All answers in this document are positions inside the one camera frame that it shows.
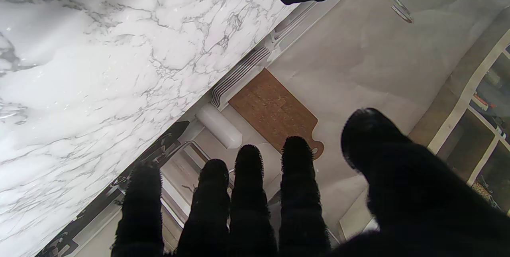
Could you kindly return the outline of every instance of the white rolling pin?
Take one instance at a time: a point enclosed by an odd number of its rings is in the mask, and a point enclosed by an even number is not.
[[[225,148],[239,148],[243,135],[211,103],[203,106],[195,115],[197,119],[224,145]]]

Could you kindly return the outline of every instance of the metal tongs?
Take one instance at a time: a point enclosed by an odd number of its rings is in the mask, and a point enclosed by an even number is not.
[[[411,15],[411,12],[409,9],[400,1],[400,0],[393,0],[397,5],[391,6],[393,11],[397,13],[404,21],[408,23],[413,23],[413,16]]]

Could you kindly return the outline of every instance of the wooden cutting board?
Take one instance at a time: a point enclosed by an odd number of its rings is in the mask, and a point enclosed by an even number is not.
[[[312,139],[317,118],[268,70],[262,70],[228,103],[278,151],[287,137],[298,135],[306,139],[314,159],[324,152],[324,144]]]

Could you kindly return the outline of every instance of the white marble countertop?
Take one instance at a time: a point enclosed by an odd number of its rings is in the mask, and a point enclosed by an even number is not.
[[[40,251],[292,9],[0,0],[2,255]]]

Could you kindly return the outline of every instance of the gray marble vein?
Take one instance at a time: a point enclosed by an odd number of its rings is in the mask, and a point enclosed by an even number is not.
[[[35,255],[293,8],[0,0],[2,255]]]

